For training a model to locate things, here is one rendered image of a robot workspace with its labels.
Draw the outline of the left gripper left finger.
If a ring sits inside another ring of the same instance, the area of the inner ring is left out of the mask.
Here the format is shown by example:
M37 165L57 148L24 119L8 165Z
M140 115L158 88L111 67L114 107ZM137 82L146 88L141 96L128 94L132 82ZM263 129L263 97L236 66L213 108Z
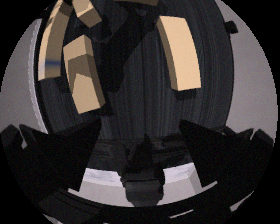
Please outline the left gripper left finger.
M96 117L70 128L46 134L19 124L27 145L43 155L52 169L79 192L90 156L102 127Z

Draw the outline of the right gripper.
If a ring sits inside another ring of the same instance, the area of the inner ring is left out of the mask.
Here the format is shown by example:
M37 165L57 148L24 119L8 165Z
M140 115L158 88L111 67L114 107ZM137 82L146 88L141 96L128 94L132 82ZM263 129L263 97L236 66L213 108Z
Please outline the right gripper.
M72 0L62 0L64 1L67 5L72 6ZM39 14L37 19L49 19L50 13L47 12L45 9Z

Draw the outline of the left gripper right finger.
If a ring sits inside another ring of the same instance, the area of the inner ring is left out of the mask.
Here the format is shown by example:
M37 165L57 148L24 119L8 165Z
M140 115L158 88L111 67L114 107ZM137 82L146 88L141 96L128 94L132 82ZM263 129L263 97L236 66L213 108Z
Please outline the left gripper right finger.
M196 168L202 188L215 182L254 128L227 136L181 119L179 129Z

